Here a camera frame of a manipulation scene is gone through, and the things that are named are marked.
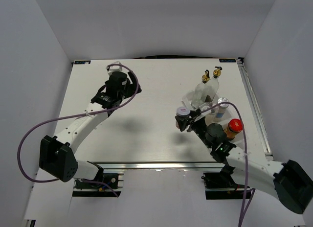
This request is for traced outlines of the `clear round glass oil bottle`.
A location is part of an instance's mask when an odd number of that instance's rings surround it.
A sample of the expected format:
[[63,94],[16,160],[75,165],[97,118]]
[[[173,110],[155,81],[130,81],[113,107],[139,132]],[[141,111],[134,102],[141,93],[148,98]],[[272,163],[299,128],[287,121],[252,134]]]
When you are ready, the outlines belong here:
[[191,105],[194,109],[198,108],[205,102],[204,92],[206,90],[207,82],[209,80],[209,70],[206,70],[201,78],[201,82],[195,87],[194,94],[192,96]]

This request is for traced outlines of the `silver lid shaker bottle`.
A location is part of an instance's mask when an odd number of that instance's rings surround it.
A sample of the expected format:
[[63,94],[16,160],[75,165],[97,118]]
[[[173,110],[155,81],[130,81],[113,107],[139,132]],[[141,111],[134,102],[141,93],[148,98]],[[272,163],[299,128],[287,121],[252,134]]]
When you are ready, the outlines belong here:
[[218,112],[216,114],[215,120],[221,121],[226,109],[228,108],[228,99],[226,97],[221,97],[217,100],[217,103],[220,105],[218,106]]

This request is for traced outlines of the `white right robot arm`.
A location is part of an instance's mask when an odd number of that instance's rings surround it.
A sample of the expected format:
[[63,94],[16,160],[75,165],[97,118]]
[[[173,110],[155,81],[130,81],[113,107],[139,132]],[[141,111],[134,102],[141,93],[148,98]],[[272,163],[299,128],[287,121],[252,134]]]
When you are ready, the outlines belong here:
[[175,117],[180,131],[194,132],[209,149],[213,159],[224,164],[221,182],[226,187],[246,184],[268,193],[288,210],[303,214],[313,199],[313,181],[299,163],[272,161],[245,152],[226,138],[218,123],[206,125],[204,119]]

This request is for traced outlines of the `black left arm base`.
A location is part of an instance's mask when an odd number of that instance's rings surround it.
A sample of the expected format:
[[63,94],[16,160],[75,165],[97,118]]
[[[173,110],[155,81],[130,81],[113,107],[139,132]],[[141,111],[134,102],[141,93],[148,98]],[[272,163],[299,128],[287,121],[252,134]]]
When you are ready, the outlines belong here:
[[75,180],[72,196],[89,198],[118,198],[121,194],[124,174],[104,171],[92,182]]

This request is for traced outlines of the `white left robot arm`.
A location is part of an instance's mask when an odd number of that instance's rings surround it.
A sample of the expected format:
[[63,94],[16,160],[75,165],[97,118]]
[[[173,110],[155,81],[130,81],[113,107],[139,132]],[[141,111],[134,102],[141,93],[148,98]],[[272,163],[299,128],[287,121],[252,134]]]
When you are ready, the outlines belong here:
[[92,187],[103,183],[103,168],[90,161],[77,160],[75,153],[87,136],[117,110],[122,101],[133,98],[141,89],[131,71],[114,71],[91,99],[82,116],[53,137],[45,136],[40,143],[39,167],[55,178],[67,182],[84,179]]

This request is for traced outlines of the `square glass bottle gold spout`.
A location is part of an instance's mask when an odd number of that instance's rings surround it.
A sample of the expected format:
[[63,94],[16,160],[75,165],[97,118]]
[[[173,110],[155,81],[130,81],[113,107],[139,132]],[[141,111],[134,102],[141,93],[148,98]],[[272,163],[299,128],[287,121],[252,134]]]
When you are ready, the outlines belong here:
[[218,78],[220,77],[221,73],[222,73],[223,68],[222,67],[215,67],[215,70],[213,71],[213,78],[210,79],[206,84],[206,90],[204,93],[204,101],[205,102],[212,102],[217,90],[219,88],[219,82],[218,82]]

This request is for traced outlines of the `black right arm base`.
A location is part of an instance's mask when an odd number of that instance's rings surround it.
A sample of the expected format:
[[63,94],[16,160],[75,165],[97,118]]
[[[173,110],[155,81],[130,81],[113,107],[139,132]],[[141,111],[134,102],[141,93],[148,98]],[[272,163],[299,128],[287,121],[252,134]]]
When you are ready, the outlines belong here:
[[244,196],[244,185],[232,178],[234,167],[225,165],[220,172],[207,172],[201,176],[207,200],[240,200]]

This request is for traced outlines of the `red cap sauce jar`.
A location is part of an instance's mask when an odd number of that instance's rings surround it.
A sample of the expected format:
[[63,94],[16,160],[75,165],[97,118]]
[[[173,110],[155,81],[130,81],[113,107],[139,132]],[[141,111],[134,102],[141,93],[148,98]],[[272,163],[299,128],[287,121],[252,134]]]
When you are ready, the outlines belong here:
[[240,119],[232,119],[228,122],[224,129],[227,140],[233,140],[238,133],[243,130],[243,125]]

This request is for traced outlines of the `silver cone cap grinder bottle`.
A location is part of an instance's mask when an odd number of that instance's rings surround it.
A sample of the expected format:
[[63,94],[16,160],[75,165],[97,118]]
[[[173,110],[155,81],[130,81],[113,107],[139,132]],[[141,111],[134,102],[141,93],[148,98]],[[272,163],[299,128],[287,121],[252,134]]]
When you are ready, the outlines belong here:
[[206,112],[202,113],[202,115],[204,116],[204,120],[206,125],[210,125],[211,123],[213,123],[218,111],[219,111],[219,107],[215,106],[215,103],[213,102],[208,102],[205,103],[202,107],[201,107],[201,111],[205,111]]

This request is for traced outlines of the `small jar with white lid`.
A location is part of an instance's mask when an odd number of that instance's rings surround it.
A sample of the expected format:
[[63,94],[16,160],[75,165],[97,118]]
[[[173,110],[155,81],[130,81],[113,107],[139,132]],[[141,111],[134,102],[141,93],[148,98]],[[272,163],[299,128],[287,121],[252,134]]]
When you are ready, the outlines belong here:
[[187,107],[181,106],[181,107],[177,108],[176,115],[183,116],[183,117],[189,117],[190,112],[191,111]]

